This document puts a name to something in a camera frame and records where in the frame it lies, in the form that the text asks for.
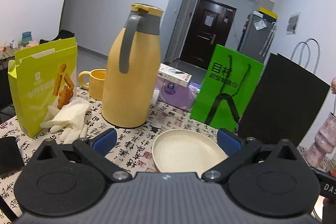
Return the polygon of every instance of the yellow mug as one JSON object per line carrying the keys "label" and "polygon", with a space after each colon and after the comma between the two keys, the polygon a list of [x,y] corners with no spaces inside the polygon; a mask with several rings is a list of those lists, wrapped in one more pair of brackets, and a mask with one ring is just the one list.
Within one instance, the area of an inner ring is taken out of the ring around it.
{"label": "yellow mug", "polygon": [[[84,81],[85,76],[89,76],[89,85]],[[94,69],[92,71],[82,71],[78,75],[79,84],[89,90],[89,96],[96,100],[103,100],[103,87],[105,81],[106,70]]]}

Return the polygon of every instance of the green paper bag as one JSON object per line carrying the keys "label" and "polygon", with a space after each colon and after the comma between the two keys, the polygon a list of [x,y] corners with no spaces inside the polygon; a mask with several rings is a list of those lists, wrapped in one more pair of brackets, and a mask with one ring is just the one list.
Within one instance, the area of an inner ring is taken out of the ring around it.
{"label": "green paper bag", "polygon": [[216,45],[190,117],[233,131],[258,84],[263,64]]}

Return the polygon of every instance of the purple packaging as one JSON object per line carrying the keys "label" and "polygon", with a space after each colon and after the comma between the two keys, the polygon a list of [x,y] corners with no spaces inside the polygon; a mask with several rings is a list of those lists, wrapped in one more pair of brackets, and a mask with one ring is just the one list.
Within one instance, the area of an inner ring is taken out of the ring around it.
{"label": "purple packaging", "polygon": [[160,90],[159,101],[191,112],[201,86],[196,83],[189,83],[187,87],[184,87],[158,77],[155,89]]}

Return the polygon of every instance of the calligraphy tablecloth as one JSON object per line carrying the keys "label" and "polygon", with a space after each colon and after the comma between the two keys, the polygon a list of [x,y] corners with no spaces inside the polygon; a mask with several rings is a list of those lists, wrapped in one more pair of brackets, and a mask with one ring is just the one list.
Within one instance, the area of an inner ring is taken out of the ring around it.
{"label": "calligraphy tablecloth", "polygon": [[[85,116],[88,125],[87,138],[94,138],[112,127],[101,116],[101,101],[89,97],[88,92],[82,88],[77,88],[77,94],[92,104],[91,110],[86,112]],[[163,102],[157,102],[155,106],[151,105],[149,117],[143,126],[136,129],[116,128],[118,142],[106,158],[134,176],[136,172],[157,172],[152,158],[152,144],[163,131],[174,128],[188,129],[201,133],[216,142],[217,129],[189,119],[189,116],[190,113]],[[0,138],[15,136],[25,164],[44,139],[52,138],[60,143],[58,135],[61,133],[62,131],[52,134],[49,129],[45,128],[31,139],[21,131],[16,117],[0,124]],[[21,211],[15,199],[13,187],[19,174],[20,170],[0,174],[0,195],[17,215],[20,215]],[[9,220],[0,211],[0,224],[8,222]]]}

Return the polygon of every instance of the door handle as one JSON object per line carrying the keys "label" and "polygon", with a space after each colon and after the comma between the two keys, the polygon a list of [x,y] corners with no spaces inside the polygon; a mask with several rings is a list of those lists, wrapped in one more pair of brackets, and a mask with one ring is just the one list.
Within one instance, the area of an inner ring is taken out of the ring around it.
{"label": "door handle", "polygon": [[200,38],[204,38],[204,39],[206,39],[206,40],[210,40],[209,38],[202,37],[202,36],[200,36],[200,35],[197,35],[197,36],[200,37]]}
{"label": "door handle", "polygon": [[213,45],[215,39],[216,39],[216,35],[214,34],[213,37],[212,37],[212,39],[211,39],[210,45]]}

